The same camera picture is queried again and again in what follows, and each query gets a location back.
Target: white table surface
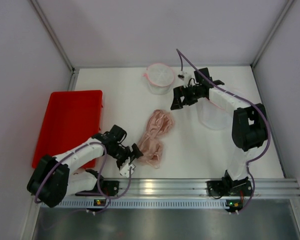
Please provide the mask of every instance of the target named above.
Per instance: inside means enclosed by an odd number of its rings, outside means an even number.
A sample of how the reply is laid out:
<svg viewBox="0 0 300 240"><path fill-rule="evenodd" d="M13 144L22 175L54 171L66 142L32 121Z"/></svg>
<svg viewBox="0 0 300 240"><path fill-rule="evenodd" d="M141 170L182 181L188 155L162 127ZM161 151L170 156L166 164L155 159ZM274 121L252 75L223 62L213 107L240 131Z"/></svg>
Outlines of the white table surface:
<svg viewBox="0 0 300 240"><path fill-rule="evenodd" d="M80 69L75 90L102 90L103 112L101 131L109 131L116 124L127 131L125 146L137 143L145 131L147 121L156 109L170 111L173 91L165 95L150 93L141 78L145 68L88 68ZM193 74L190 67L184 70ZM211 66L213 80L221 80L236 88L253 103L260 103L255 79L249 66ZM176 79L174 87L183 81ZM164 143L159 169L139 165L135 160L134 178L221 178L234 152L231 126L211 130L198 120L196 105L172 111L174 128L161 138ZM95 169L100 168L98 161ZM267 153L250 165L255 178L283 178L283 172L273 141ZM108 158L102 172L105 178L120 178L116 161Z"/></svg>

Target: reflective metal surface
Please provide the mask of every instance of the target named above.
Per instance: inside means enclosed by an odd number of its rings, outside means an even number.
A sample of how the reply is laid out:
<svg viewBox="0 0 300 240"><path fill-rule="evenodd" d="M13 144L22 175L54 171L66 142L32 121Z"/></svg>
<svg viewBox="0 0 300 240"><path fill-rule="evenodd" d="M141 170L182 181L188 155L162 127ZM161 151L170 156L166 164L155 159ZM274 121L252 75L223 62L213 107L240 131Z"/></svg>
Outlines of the reflective metal surface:
<svg viewBox="0 0 300 240"><path fill-rule="evenodd" d="M34 240L298 240L289 200L253 200L240 215L218 209L109 209L93 216L41 208ZM50 230L43 230L40 223Z"/></svg>

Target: cable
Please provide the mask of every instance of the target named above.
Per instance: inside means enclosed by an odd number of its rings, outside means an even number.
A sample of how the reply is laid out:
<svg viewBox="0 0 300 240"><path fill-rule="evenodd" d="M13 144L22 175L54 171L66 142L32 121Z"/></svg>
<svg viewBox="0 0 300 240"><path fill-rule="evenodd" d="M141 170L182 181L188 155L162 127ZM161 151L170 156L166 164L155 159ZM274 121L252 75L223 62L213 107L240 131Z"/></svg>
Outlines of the cable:
<svg viewBox="0 0 300 240"><path fill-rule="evenodd" d="M83 148L85 147L88 147L90 145L100 145L102 148L103 148L103 151L104 151L104 160L102 162L102 165L101 165L101 168L99 170L99 174L98 174L98 177L97 177L97 180L96 180L96 185L97 185L97 188L98 188L98 191L99 193L88 193L88 195L91 195L91 196L103 196L105 197L106 199L109 199L109 200L116 200L116 199L119 199L121 198L123 195L125 195L127 193L127 191L129 190L129 187L131 185L131 180L132 180L132 173L131 173L131 170L132 168L129 169L129 182L128 182L128 185L125 189L125 191L120 194L119 196L116 196L116 197L109 197L108 195L106 195L102 190L101 190L101 187L100 187L100 176L101 176L101 172L102 170L104 169L105 167L105 164L106 164L106 160L107 160L107 156L108 156L108 153L107 153L107 149L106 147L100 143L100 142L97 142L97 141L93 141L91 142L90 144L85 144L79 148L77 148L74 152L77 153L78 151L82 150ZM67 156L65 156L63 159L61 159L56 165L53 166L53 168L48 172L48 174L45 176L45 178L43 179L41 185L39 186L38 190L36 191L35 193L35 197L34 197L34 202L36 204L39 204L39 203L42 203L42 201L38 200L39 199L39 194L42 190L42 188L44 187L44 185L46 184L47 180L49 179L49 177L54 173L54 171L57 169L57 167L59 167L65 160L67 160L68 158L70 158L74 153L73 152L70 152Z"/></svg>
<svg viewBox="0 0 300 240"><path fill-rule="evenodd" d="M258 159L260 159L263 155L265 155L265 153L266 153L267 150L269 149L270 141L271 141L271 130L270 130L270 125L269 125L269 123L268 123L268 121L267 121L265 115L262 113L262 111L261 111L255 104L253 104L253 103L252 103L251 101L249 101L248 99L245 99L245 98L243 98L243 97L241 97L241 96L235 95L234 93L232 93L232 92L230 92L230 91L226 91L225 89L223 89L223 88L219 87L218 85L214 84L214 82L211 81L209 78L207 78L202 72L200 72L199 69L196 68L196 66L195 66L195 65L194 65L194 64L193 64L193 63L192 63L192 62L191 62L191 61L190 61L190 60L189 60L189 59L188 59L188 58L187 58L180 50L179 50L179 49L176 49L176 51L177 51L177 53L178 53L178 55L179 55L179 57L180 57L180 60L181 60L181 70L183 70L183 61L182 61L182 58L184 58L184 60L186 60L187 63L188 63L191 67L193 67L193 68L197 71L197 73L198 73L201 77L203 77L209 84L211 84L213 87L219 89L220 91L222 91L222 92L224 92L224 93L226 93L226 94L229 94L230 96L235 97L235 98L237 98L237 99L239 99L239 100L241 100L241 101L244 101L244 102L246 102L247 104L251 105L251 106L258 112L258 114L261 116L262 120L264 121L264 124L265 124L265 127L266 127L266 132L267 132L267 138L268 138L268 141L267 141L267 143L266 143L266 146L265 146L264 150L262 151L262 153L260 153L259 156L255 157L255 158L253 158L253 159L251 159L251 160L248 160L248 161L246 161L246 163L245 163L245 165L246 165L246 171L247 171L248 175L251 177L253 186L252 186L252 193L251 193L251 195L250 195L248 201L246 202L246 204L245 204L245 205L243 206L243 208L240 210L240 212L241 212L243 209L245 209L245 208L250 204L251 199L252 199L252 197L253 197L253 195L254 195L254 193L255 193L255 189L256 189L255 179L254 179L254 177L252 176L252 174L251 174L251 172L250 172L250 170L249 170L249 164L252 163L252 162L254 162L254 161L256 161L256 160L258 160Z"/></svg>
<svg viewBox="0 0 300 240"><path fill-rule="evenodd" d="M109 207L110 204L111 204L111 201L109 200L109 202L107 203L107 205L106 205L104 208L102 208L102 209L99 210L99 211L94 211L94 214L93 214L93 215L95 215L95 214L100 214L100 213L104 212L104 211ZM66 220L66 219L67 219L68 217L70 217L71 215L73 215L73 214L75 214L75 213L78 213L78 212L92 212L92 211L87 210L87 209L82 209L82 208L73 210L73 211L67 213L65 216L63 216L60 220L58 220L58 221L56 221L55 223L51 224L49 227L45 227L45 226L44 226L44 219L43 219L43 217L41 217L41 218L40 218L40 225L41 225L41 227L42 227L42 229L43 229L44 231L48 231L48 230L50 230L50 229L53 229L55 226L57 226L58 224L60 224L60 223L63 222L64 220Z"/></svg>
<svg viewBox="0 0 300 240"><path fill-rule="evenodd" d="M182 61L182 57L181 57L181 55L179 54L179 58L180 58L180 63L181 63L181 72L184 70L184 62Z"/></svg>
<svg viewBox="0 0 300 240"><path fill-rule="evenodd" d="M101 189L101 187L100 187L100 177L101 177L101 172L102 172L102 170L104 169L105 164L106 164L106 160L107 160L107 156L108 156L108 154L107 154L107 149L106 149L105 145L103 145L103 144L100 143L100 142L94 141L94 142L91 142L91 143L92 143L92 144L97 144L97 145L102 146L102 147L103 147L103 151L104 151L104 160L103 160L103 162L102 162L102 165L101 165L101 167L100 167L99 174L98 174L98 177L97 177L97 180L96 180L96 186L97 186L97 188L98 188L99 193L101 194L101 196L103 196L103 197L105 197L106 199L109 199L109 200L116 200L116 199L121 198L122 196L124 196L124 195L128 192L128 190L129 190L129 188L130 188L131 180L132 180L132 173L131 173L132 167L130 167L130 169L129 169L129 181L128 181L128 185L126 186L126 189L123 191L123 193L121 193L120 195L115 196L115 197L110 197L110 196L106 195L106 194L102 191L102 189Z"/></svg>
<svg viewBox="0 0 300 240"><path fill-rule="evenodd" d="M132 170L132 167L129 169L129 181L128 181L128 185L126 187L126 189L124 190L124 192L122 194L120 194L119 196L116 196L116 197L109 197L108 195L104 194L101 190L101 187L100 187L100 176L101 176L101 172L106 164L106 160L107 160L107 156L108 156L108 153L107 153L107 149L106 147L100 143L100 142L91 142L90 144L85 144L79 148L77 148L74 152L77 153L78 151L84 149L85 147L88 147L90 145L100 145L102 148L103 148L103 151L104 151L104 160L102 162L102 165L101 165L101 168L99 170L99 174L98 174L98 177L97 177L97 180L96 180L96 184L97 184L97 188L98 188L98 191L99 193L93 193L93 192L89 192L89 193L84 193L85 196L87 195L90 195L90 196L103 196L105 197L106 199L108 199L108 203L107 205L102 208L101 210L99 211L96 211L95 214L100 214L102 212L104 212L108 207L109 205L111 204L111 200L116 200L116 199L119 199L121 198L123 195L125 195L127 193L127 191L129 190L130 188L130 185L131 185L131 181L132 181L132 173L131 173L131 170ZM54 171L57 169L58 166L60 166L65 160L67 160L68 158L70 158L74 153L71 152L69 153L67 156L65 156L63 159L61 159L55 166L53 166L53 168L48 172L48 174L45 176L45 178L43 179L41 185L39 186L37 192L35 193L35 197L34 197L34 202L36 204L39 204L39 203L42 203L42 201L38 200L39 198L39 194L42 190L42 188L44 187L45 183L47 182L47 180L49 179L49 177L54 173ZM76 209L74 211L71 211L70 213L68 213L66 216L64 216L61 220L53 223L51 226L49 227L45 227L43 225L43 220L41 219L41 227L42 229L44 229L45 231L49 230L49 229L52 229L54 228L57 224L59 224L60 222L64 221L67 217L69 217L70 215L74 214L74 213L77 213L77 212L82 212L82 211L86 211L85 209Z"/></svg>

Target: clear plastic lid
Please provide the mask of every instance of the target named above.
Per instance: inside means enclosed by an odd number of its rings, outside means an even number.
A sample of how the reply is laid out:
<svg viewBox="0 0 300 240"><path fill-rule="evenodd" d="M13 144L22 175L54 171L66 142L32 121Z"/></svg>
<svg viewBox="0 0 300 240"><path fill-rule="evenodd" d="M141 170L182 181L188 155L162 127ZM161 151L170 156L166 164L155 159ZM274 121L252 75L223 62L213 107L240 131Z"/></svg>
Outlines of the clear plastic lid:
<svg viewBox="0 0 300 240"><path fill-rule="evenodd" d="M175 80L174 71L163 63L148 66L146 77L152 85L157 87L169 87Z"/></svg>
<svg viewBox="0 0 300 240"><path fill-rule="evenodd" d="M242 94L237 90L224 85L221 88L230 91L238 96ZM210 102L207 98L201 98L198 100L197 112L199 121L206 127L212 130L222 130L232 125L232 117L224 109Z"/></svg>

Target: black bracket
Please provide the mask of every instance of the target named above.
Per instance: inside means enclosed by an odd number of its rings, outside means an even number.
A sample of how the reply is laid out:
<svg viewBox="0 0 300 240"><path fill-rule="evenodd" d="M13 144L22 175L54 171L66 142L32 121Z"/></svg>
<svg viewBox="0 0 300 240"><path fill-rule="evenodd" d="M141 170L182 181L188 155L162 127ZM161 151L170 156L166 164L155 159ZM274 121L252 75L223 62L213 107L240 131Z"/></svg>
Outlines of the black bracket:
<svg viewBox="0 0 300 240"><path fill-rule="evenodd" d="M49 155L43 156L35 168L26 189L35 195L47 174L57 163L54 157ZM50 208L55 207L62 201L67 193L68 179L68 165L59 165L54 171L54 174L51 175L44 184L38 198Z"/></svg>
<svg viewBox="0 0 300 240"><path fill-rule="evenodd" d="M256 107L267 118L265 106L258 103ZM266 124L254 107L238 108L233 112L232 140L238 148L246 152L261 147L267 139Z"/></svg>
<svg viewBox="0 0 300 240"><path fill-rule="evenodd" d="M248 177L241 180L232 180L225 171L221 180L212 180L207 182L207 191L210 197L220 199L222 197L249 197L252 194L251 182Z"/></svg>
<svg viewBox="0 0 300 240"><path fill-rule="evenodd" d="M113 125L110 131L106 131L104 134L97 133L92 138L99 140L106 146L107 154L116 159L116 165L120 169L128 158L130 158L130 163L132 163L134 159L143 156L143 153L135 143L131 146L132 151L130 147L121 144L126 136L127 132L125 130L117 125Z"/></svg>
<svg viewBox="0 0 300 240"><path fill-rule="evenodd" d="M210 77L207 67L199 69L209 80L213 80ZM190 86L178 86L173 89L173 101L171 110L182 109L183 106L191 106L198 102L200 98L209 99L209 89L213 88L207 80L205 80L197 71L194 71L195 85ZM213 81L216 85L224 85L220 80Z"/></svg>

